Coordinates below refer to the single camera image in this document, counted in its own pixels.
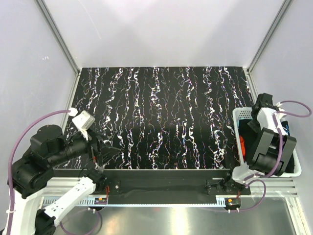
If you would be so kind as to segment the black t shirt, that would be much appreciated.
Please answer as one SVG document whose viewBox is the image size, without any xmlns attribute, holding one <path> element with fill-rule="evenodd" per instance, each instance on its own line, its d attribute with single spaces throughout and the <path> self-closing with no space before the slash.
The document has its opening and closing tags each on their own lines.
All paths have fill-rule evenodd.
<svg viewBox="0 0 313 235">
<path fill-rule="evenodd" d="M 245 140 L 246 160 L 251 170 L 268 174 L 275 166 L 279 153 L 279 134 L 274 131 L 257 127 L 257 131 L 251 128 L 252 120 L 239 121 L 239 136 Z M 296 146 L 296 138 L 289 135 L 282 136 L 283 151 L 279 164 L 274 172 L 275 176 L 283 173 L 294 173 L 295 161 L 293 150 Z"/>
</svg>

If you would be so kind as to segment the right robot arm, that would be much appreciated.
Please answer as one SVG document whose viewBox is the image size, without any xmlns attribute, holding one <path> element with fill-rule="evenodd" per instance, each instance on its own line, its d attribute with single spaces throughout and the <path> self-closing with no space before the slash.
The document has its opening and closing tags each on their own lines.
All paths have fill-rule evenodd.
<svg viewBox="0 0 313 235">
<path fill-rule="evenodd" d="M 281 176 L 293 155 L 296 138 L 284 130 L 272 95 L 259 94 L 244 117 L 234 121 L 236 141 L 243 163 L 230 170 L 221 182 L 227 194 L 240 192 L 252 178 Z"/>
</svg>

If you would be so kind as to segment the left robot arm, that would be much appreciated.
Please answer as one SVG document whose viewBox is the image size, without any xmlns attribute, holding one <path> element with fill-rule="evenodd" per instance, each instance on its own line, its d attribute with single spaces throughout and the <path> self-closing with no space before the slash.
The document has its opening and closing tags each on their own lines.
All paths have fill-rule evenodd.
<svg viewBox="0 0 313 235">
<path fill-rule="evenodd" d="M 106 143 L 103 135 L 92 130 L 76 133 L 66 140 L 60 126 L 41 127 L 31 137 L 24 155 L 9 167 L 10 204 L 1 234 L 54 234 L 63 218 L 82 199 L 108 189 L 106 176 L 97 169 L 89 169 L 62 197 L 40 209 L 39 202 L 48 181 L 54 177 L 54 167 L 83 155 L 102 165 L 119 153 L 120 149 Z"/>
</svg>

